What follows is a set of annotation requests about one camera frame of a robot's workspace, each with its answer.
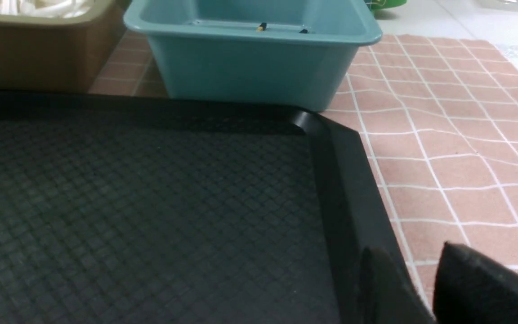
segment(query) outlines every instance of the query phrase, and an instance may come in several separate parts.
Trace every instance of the small black item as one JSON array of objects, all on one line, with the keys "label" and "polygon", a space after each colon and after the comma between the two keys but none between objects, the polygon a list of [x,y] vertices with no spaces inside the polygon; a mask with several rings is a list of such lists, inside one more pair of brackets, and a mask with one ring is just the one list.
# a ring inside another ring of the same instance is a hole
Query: small black item
[{"label": "small black item", "polygon": [[257,27],[257,31],[258,32],[264,32],[265,30],[267,30],[267,23],[266,22],[262,22],[261,25],[259,25],[259,27]]}]

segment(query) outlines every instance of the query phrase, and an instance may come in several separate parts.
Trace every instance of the white floor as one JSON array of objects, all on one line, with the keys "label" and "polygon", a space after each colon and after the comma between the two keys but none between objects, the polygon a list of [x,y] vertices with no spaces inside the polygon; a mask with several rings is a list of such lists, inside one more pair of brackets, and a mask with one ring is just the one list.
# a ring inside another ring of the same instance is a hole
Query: white floor
[{"label": "white floor", "polygon": [[[386,34],[485,39],[494,45],[518,45],[518,13],[486,9],[478,0],[407,0],[378,12]],[[518,68],[518,58],[510,58]]]}]

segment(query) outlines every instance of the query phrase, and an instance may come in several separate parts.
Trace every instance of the teal plastic basin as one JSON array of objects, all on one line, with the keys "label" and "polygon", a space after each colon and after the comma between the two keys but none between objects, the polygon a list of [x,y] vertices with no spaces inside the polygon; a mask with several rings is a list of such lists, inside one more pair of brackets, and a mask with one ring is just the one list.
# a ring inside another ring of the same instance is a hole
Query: teal plastic basin
[{"label": "teal plastic basin", "polygon": [[382,35],[362,0],[134,0],[124,20],[147,35],[171,98],[311,111]]}]

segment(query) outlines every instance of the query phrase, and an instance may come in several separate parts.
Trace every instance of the white items in container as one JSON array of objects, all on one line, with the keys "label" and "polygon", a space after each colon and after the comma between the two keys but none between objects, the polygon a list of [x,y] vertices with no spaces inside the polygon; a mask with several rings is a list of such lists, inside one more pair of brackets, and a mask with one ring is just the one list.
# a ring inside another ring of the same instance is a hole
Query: white items in container
[{"label": "white items in container", "polygon": [[95,0],[0,0],[0,14],[71,18],[86,13]]}]

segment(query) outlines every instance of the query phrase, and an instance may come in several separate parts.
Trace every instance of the pink checkered tablecloth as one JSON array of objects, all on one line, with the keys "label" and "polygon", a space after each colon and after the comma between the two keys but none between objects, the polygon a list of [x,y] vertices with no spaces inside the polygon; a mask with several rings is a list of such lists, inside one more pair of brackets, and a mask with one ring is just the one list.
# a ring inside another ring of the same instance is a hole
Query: pink checkered tablecloth
[{"label": "pink checkered tablecloth", "polygon": [[[90,92],[165,96],[146,39],[129,31]],[[385,35],[323,115],[362,135],[425,300],[447,240],[518,272],[518,71],[493,45]]]}]

